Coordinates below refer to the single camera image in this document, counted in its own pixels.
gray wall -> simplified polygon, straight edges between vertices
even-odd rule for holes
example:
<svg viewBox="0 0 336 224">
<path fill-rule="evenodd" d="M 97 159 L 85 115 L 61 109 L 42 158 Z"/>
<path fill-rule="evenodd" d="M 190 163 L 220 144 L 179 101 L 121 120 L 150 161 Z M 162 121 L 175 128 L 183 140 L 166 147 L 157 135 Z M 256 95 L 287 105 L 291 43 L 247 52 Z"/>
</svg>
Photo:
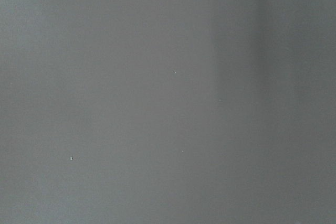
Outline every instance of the gray wall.
<svg viewBox="0 0 336 224">
<path fill-rule="evenodd" d="M 336 223 L 335 0 L 0 0 L 0 29 L 0 223 Z"/>
</svg>

plain gray background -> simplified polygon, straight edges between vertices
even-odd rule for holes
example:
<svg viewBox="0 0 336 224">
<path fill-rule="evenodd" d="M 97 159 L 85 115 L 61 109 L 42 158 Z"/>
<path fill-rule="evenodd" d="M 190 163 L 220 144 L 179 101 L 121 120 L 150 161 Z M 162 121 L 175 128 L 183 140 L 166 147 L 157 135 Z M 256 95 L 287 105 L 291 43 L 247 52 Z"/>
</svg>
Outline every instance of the plain gray background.
<svg viewBox="0 0 336 224">
<path fill-rule="evenodd" d="M 0 29 L 0 223 L 336 223 L 336 0 L 0 0 Z"/>
</svg>

gray surface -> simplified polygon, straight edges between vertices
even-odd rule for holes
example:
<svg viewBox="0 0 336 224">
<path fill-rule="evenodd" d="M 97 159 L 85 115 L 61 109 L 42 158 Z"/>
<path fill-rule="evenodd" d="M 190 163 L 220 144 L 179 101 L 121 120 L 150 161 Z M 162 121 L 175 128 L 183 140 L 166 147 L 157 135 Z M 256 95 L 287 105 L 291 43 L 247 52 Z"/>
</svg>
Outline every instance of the gray surface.
<svg viewBox="0 0 336 224">
<path fill-rule="evenodd" d="M 0 223 L 335 224 L 335 18 L 0 0 Z"/>
</svg>

